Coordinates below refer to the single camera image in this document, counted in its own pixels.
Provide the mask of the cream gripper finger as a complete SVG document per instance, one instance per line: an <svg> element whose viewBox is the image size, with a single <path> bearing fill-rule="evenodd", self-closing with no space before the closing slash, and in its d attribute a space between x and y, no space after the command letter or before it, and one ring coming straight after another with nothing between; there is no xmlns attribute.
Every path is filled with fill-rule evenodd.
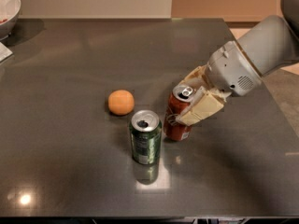
<svg viewBox="0 0 299 224"><path fill-rule="evenodd" d="M183 78L179 84L187 85L193 89L199 89L201 87L207 88L208 84L206 81L205 71L205 66L198 66L193 69L185 78Z"/></svg>
<svg viewBox="0 0 299 224"><path fill-rule="evenodd" d="M176 117L176 122L192 126L219 112L225 105L225 94L218 89L200 87L191 103Z"/></svg>

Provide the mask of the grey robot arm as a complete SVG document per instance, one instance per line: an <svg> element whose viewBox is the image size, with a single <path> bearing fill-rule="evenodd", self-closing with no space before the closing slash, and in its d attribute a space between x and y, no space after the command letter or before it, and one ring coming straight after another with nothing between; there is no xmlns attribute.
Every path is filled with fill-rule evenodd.
<svg viewBox="0 0 299 224"><path fill-rule="evenodd" d="M282 15L269 16L216 50L179 84L195 90L176 122L191 126L220 111L226 98L244 96L281 66L299 62L299 0L280 0Z"/></svg>

